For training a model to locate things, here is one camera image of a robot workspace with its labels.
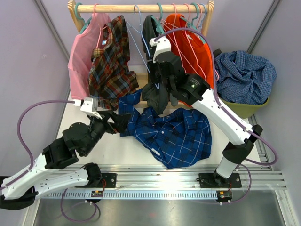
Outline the blue plaid shirt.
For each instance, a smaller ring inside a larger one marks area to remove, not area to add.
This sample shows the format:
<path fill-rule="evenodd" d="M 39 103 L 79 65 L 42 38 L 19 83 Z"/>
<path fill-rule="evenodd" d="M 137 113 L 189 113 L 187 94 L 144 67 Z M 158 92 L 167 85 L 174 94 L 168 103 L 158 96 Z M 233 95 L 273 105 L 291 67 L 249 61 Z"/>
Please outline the blue plaid shirt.
<path fill-rule="evenodd" d="M 212 134 L 204 114 L 178 108 L 160 117 L 152 107 L 140 113 L 134 105 L 141 94 L 138 90 L 119 98 L 118 113 L 131 115 L 122 137 L 134 137 L 168 169 L 189 167 L 210 157 Z"/>

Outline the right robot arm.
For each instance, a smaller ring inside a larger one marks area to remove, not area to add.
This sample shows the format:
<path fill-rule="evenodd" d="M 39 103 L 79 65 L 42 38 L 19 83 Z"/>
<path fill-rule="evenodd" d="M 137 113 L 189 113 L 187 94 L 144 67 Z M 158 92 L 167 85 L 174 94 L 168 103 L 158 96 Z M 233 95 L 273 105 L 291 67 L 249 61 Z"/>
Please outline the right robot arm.
<path fill-rule="evenodd" d="M 151 79 L 163 83 L 168 93 L 211 120 L 228 138 L 222 160 L 203 180 L 209 187 L 227 187 L 235 182 L 233 171 L 249 156 L 262 127 L 252 126 L 237 116 L 215 96 L 210 85 L 197 74 L 187 74 L 180 58 L 171 51 L 153 54 L 147 63 Z"/>

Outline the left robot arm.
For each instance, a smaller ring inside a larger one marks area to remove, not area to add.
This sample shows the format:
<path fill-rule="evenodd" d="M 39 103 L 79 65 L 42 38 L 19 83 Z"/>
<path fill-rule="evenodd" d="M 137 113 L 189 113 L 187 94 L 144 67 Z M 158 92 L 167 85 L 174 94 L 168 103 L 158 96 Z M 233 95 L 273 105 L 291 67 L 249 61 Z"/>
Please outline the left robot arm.
<path fill-rule="evenodd" d="M 24 169 L 25 175 L 1 177 L 0 207 L 5 210 L 21 210 L 35 200 L 55 191 L 71 187 L 97 187 L 103 176 L 96 163 L 87 163 L 74 172 L 51 177 L 66 167 L 86 157 L 105 133 L 124 133 L 131 115 L 118 115 L 113 111 L 97 112 L 89 116 L 88 125 L 82 122 L 72 124 L 63 131 L 61 138 L 54 140 Z"/>

